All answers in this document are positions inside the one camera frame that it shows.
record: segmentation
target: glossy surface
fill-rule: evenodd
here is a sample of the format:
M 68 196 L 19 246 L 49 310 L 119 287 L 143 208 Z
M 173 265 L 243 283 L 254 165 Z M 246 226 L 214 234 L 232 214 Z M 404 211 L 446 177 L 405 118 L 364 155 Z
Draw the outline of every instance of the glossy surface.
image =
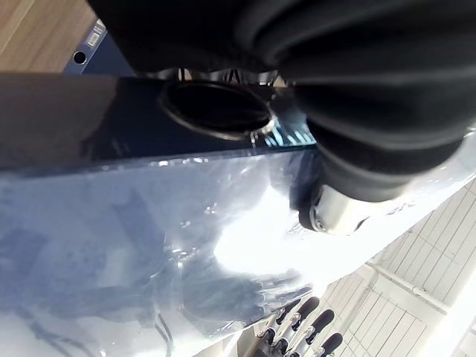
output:
M 297 221 L 319 154 L 286 92 L 256 89 L 272 133 L 227 142 L 170 120 L 155 81 L 1 75 L 0 89 L 6 356 L 191 356 L 319 295 L 476 167 L 472 136 L 392 214 L 328 237 Z

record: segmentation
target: circular opening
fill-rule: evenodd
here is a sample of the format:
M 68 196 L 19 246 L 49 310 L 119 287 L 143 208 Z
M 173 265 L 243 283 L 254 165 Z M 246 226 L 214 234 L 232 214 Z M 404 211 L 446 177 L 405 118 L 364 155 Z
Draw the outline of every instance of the circular opening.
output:
M 78 65 L 84 65 L 86 63 L 87 57 L 84 52 L 77 51 L 73 54 L 73 61 Z
M 272 126 L 271 112 L 261 98 L 227 83 L 174 83 L 161 99 L 180 124 L 222 139 L 239 140 Z

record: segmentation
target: wooden floor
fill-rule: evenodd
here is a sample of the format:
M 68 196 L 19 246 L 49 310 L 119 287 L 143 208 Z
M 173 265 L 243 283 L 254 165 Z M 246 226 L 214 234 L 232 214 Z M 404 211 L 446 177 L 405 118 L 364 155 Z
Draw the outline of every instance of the wooden floor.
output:
M 94 19 L 85 0 L 0 0 L 0 71 L 61 72 Z

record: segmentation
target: small hole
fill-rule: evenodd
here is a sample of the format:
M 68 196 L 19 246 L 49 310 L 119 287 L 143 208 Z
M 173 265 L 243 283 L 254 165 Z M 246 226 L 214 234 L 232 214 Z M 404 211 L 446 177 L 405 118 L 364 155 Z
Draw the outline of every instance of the small hole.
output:
M 77 51 L 73 54 L 73 61 L 75 61 L 78 65 L 84 65 L 86 63 L 87 57 L 84 52 Z

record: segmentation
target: plastic sheet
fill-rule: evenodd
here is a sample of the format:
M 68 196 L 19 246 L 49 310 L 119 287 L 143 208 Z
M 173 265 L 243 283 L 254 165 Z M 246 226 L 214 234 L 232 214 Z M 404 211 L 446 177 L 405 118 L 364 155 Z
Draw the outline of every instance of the plastic sheet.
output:
M 476 171 L 470 135 L 353 236 L 307 231 L 295 208 L 320 158 L 286 103 L 271 102 L 275 130 L 248 151 L 3 175 L 2 355 L 192 356 L 319 295 Z

